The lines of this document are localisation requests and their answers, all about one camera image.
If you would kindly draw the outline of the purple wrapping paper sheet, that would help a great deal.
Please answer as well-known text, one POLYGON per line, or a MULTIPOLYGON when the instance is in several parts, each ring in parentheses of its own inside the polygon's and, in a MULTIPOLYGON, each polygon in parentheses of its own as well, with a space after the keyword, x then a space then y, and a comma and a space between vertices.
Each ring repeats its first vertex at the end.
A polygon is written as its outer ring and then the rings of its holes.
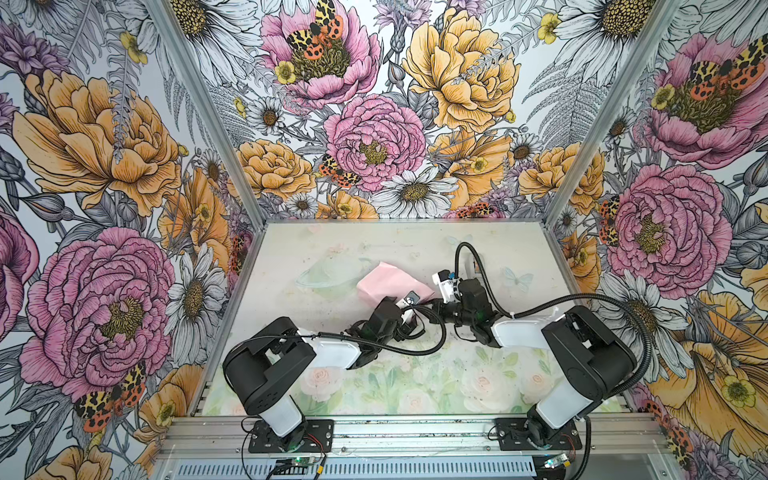
POLYGON ((380 262, 365 275, 356 289, 358 297, 371 307, 377 306, 384 297, 400 300, 413 292, 420 300, 430 300, 435 295, 431 287, 386 262, 380 262))

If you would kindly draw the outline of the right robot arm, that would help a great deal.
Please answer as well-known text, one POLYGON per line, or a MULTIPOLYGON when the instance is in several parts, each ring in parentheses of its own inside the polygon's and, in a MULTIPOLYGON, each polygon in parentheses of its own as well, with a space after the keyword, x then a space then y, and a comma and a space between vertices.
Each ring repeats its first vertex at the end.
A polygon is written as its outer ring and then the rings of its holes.
POLYGON ((564 379, 526 414, 528 439, 544 446, 577 418, 614 395, 639 366, 635 354, 589 308, 576 305, 556 318, 504 317, 493 308, 490 293, 477 278, 461 280, 449 270, 432 276, 442 300, 441 317, 467 326, 478 343, 496 349, 547 349, 564 379))

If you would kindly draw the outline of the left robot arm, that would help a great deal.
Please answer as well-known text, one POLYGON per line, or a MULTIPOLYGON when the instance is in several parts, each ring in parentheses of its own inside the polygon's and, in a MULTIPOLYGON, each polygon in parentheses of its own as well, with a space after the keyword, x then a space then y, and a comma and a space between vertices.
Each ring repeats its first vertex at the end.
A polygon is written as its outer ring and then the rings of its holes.
POLYGON ((384 297, 367 320, 342 334, 303 333, 287 316, 279 317, 240 342, 222 363, 224 379, 247 415, 284 440, 306 430, 305 416, 289 390, 308 369, 355 370, 393 352, 391 341, 416 339, 412 306, 420 302, 411 291, 402 299, 384 297))

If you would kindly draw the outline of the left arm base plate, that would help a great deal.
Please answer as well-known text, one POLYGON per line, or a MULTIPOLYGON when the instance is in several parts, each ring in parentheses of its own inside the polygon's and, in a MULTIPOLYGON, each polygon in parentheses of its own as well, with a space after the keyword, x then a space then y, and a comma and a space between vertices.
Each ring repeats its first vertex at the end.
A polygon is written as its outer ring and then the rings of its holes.
POLYGON ((332 449, 335 422, 306 419, 284 437, 278 436, 263 420, 249 430, 247 450, 251 454, 329 453, 332 449))

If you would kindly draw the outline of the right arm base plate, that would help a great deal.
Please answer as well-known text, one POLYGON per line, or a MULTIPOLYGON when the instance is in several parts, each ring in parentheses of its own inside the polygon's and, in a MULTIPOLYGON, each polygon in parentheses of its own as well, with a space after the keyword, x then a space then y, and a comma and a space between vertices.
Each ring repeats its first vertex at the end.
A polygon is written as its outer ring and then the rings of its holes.
POLYGON ((527 417, 496 418, 486 438, 502 451, 575 452, 583 446, 574 421, 553 429, 527 417))

